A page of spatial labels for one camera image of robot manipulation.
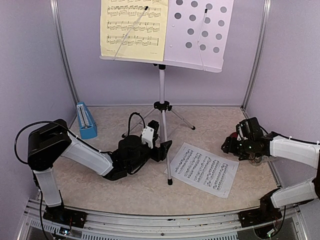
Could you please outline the white sheet music page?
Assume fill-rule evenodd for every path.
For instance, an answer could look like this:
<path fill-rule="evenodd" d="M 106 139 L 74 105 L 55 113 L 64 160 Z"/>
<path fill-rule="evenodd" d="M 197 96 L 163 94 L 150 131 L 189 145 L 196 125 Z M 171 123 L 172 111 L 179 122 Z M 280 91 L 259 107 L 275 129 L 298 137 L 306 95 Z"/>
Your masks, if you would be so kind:
<path fill-rule="evenodd" d="M 239 162 L 220 157 L 188 143 L 183 143 L 170 161 L 170 173 L 192 187 L 227 199 Z"/>

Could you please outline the blue and white box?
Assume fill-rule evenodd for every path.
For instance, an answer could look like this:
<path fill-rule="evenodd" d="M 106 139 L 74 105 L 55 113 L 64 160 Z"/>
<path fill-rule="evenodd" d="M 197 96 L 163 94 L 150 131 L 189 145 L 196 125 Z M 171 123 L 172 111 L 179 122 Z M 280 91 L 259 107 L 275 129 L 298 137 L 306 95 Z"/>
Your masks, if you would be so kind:
<path fill-rule="evenodd" d="M 78 102 L 76 111 L 81 138 L 88 140 L 97 137 L 98 126 L 86 104 L 82 101 Z"/>

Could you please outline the yellow sheet music page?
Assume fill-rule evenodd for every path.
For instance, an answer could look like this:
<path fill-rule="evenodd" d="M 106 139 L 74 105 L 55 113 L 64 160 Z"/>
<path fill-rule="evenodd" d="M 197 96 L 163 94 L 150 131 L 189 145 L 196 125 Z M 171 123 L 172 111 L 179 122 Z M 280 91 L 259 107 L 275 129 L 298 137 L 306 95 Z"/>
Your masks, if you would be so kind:
<path fill-rule="evenodd" d="M 101 55 L 163 61 L 168 8 L 167 0 L 102 0 Z"/>

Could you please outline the white perforated music stand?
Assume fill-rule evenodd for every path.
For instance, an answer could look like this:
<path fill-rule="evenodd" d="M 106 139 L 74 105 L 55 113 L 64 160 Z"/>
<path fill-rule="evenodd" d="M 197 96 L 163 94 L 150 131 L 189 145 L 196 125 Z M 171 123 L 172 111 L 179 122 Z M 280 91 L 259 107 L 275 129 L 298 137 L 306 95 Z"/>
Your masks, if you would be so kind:
<path fill-rule="evenodd" d="M 154 64 L 159 69 L 159 101 L 154 107 L 161 114 L 161 129 L 166 132 L 165 69 L 182 67 L 220 73 L 224 64 L 231 16 L 231 0 L 168 0 L 168 16 L 163 61 L 104 57 L 102 60 Z"/>

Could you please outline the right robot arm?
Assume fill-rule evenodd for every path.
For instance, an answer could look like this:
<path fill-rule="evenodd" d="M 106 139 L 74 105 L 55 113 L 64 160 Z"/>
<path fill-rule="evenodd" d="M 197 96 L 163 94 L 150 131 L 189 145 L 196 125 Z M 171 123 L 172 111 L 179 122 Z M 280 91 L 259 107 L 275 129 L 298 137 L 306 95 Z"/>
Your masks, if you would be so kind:
<path fill-rule="evenodd" d="M 240 121 L 235 132 L 225 138 L 221 150 L 239 161 L 287 160 L 320 170 L 320 143 L 295 139 L 275 131 L 267 132 L 256 117 Z M 267 223 L 284 216 L 284 207 L 305 204 L 320 197 L 320 174 L 300 183 L 279 187 L 259 200 L 259 207 L 239 212 L 243 226 Z"/>

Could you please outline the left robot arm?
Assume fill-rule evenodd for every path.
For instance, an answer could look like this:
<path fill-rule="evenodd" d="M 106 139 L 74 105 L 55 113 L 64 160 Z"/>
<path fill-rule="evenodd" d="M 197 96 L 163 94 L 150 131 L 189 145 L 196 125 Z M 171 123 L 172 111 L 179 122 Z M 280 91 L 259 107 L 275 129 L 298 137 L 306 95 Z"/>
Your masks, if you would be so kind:
<path fill-rule="evenodd" d="M 66 208 L 53 173 L 54 162 L 64 157 L 93 170 L 109 181 L 136 174 L 148 160 L 166 159 L 172 141 L 156 146 L 159 123 L 152 120 L 140 135 L 128 134 L 113 152 L 103 152 L 71 132 L 63 119 L 57 119 L 32 131 L 28 136 L 27 164 L 33 172 L 46 208 L 44 219 L 83 227 L 87 214 Z"/>

